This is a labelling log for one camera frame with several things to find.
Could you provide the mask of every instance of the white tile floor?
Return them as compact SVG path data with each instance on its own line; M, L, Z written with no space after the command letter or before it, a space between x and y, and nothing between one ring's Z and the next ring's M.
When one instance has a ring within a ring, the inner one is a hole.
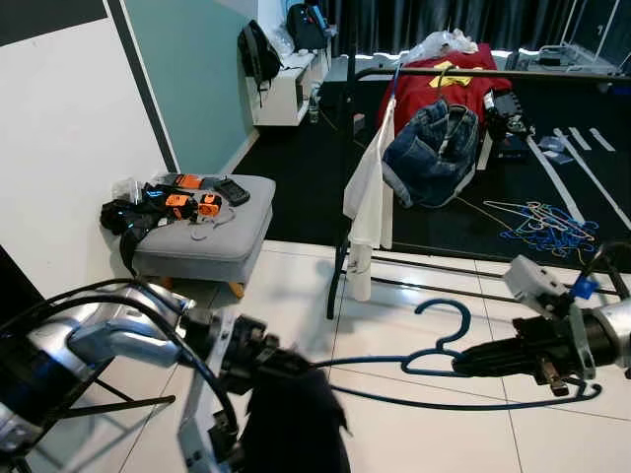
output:
M498 263L404 257L479 271L506 270L506 265ZM454 343L456 349L513 336L510 320L533 315L516 304L377 283L373 284L371 300L357 303L344 295L342 280L335 319L328 321L324 312L332 267L333 251L329 247L267 241L239 310L264 320L284 346L295 346L312 360L399 355L433 345L438 336L457 328L458 317L446 305L415 315L413 309L430 298L456 299L471 310L471 329L463 340ZM501 282L446 271L374 263L373 274L509 296ZM574 277L569 271L558 274L564 282L572 282ZM175 290L213 307L236 302L223 285L178 281ZM587 304L598 304L598 300L594 298ZM448 365L448 360L433 358L415 366ZM61 422L31 455L33 471L185 471L175 432L191 371L157 369L117 359L104 378L131 396L175 394L177 401L153 412L146 408ZM526 376L463 380L408 376L393 366L355 365L332 369L330 379L332 384L433 403L494 404L506 399L549 397L546 387L536 386ZM413 409L339 394L352 433L352 437L344 437L353 471L628 471L631 384L616 368L600 371L598 382L604 385L604 394L597 400L510 414ZM233 401L243 425L246 396L233 396ZM93 386L80 402L111 402L111 396Z

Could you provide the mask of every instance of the black carpet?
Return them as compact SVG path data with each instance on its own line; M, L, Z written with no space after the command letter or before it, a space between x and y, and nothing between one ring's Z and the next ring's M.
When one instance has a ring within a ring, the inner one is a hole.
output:
M362 82L357 88L356 109L366 113L366 129L358 141L368 143L376 130L376 111L387 82ZM342 83L322 87L322 110L335 122ZM560 83L515 83L515 91L528 117L536 126L537 137L552 135L552 128L567 131L579 128L592 145L592 151L577 149L594 174L627 215L631 215L631 98L602 95L593 86ZM597 128L616 148L605 151L588 129ZM307 119L299 127L262 129L259 140L236 169L236 173L268 176L276 181L274 218L267 237L287 241L332 245L338 228L339 177L342 156L341 135L321 118L318 124ZM362 150L354 147L348 173L356 166ZM598 241L629 238L629 232L576 164L556 166L566 186L587 220L596 221ZM526 203L538 201L563 208L547 174L535 157L521 162L491 160L461 194L478 207L483 200ZM494 209L486 211L511 226L523 219L512 218ZM438 210L394 209L394 250L507 261L518 253L541 264L578 267L576 252L559 258L549 252L529 248L518 240L499 237L503 228L460 201ZM624 258L622 270L631 269Z

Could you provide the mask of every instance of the red garment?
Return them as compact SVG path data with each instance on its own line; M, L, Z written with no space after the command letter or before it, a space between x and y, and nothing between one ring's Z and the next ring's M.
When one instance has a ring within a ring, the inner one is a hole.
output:
M443 57L425 59L406 64L406 67L434 67L441 62L450 61L461 69L494 69L495 61L491 55L488 44L478 44L479 51L474 54L452 52ZM438 100L438 89L430 87L429 83L434 76L399 76L396 87L396 109L394 110L394 133L398 134L416 112ZM512 87L508 79L495 79L490 77L473 77L467 86L452 84L441 87L441 93L449 104L464 105L473 111L479 118L480 124L484 122L484 94L491 89L503 91ZM379 108L378 123L381 123L386 112L387 102L392 93L392 81L387 86L386 94Z

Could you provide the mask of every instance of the wooden stool leg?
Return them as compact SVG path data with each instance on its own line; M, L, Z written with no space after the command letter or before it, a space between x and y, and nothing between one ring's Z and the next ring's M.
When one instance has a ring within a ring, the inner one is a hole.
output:
M174 289L174 278L165 276L164 278L160 278L160 282L158 284L160 284L163 288L172 291Z
M242 299L245 296L244 285L241 283L228 283L230 291L235 295L237 299Z

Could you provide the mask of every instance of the jeans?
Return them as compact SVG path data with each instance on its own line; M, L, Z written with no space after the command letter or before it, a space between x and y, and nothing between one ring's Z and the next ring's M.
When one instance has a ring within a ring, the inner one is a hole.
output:
M404 208L441 207L475 173L477 115L443 100L425 106L384 153L384 181Z

